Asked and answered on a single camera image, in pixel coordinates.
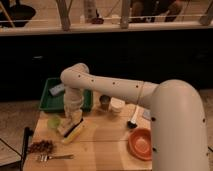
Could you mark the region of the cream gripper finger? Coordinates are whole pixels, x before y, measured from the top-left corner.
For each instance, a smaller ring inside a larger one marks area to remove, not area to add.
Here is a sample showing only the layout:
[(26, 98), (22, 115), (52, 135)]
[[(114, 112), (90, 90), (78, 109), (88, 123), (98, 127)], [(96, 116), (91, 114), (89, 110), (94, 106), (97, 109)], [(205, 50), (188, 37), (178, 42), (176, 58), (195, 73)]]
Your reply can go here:
[(65, 119), (61, 121), (57, 130), (62, 136), (67, 136), (73, 127), (74, 127), (73, 121), (71, 119)]

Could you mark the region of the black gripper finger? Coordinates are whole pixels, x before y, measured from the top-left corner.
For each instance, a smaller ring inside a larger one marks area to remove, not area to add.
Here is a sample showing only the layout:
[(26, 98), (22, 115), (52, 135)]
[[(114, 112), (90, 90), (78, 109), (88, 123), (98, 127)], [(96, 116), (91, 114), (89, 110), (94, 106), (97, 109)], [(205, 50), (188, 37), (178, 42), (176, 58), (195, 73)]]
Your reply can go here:
[(80, 126), (83, 123), (83, 119), (80, 120), (80, 122), (76, 125), (72, 125), (64, 134), (64, 137), (68, 137), (71, 133), (73, 133), (75, 130), (77, 130), (78, 128), (80, 128)]

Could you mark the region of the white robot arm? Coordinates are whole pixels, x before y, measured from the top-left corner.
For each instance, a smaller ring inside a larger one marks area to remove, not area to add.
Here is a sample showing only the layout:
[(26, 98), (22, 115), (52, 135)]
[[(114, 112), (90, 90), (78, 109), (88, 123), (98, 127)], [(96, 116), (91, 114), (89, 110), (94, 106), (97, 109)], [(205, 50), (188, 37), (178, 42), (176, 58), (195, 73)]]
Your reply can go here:
[(210, 171), (205, 111), (199, 93), (189, 83), (95, 76), (84, 63), (64, 69), (60, 79), (66, 92), (94, 90), (148, 109), (152, 171)]

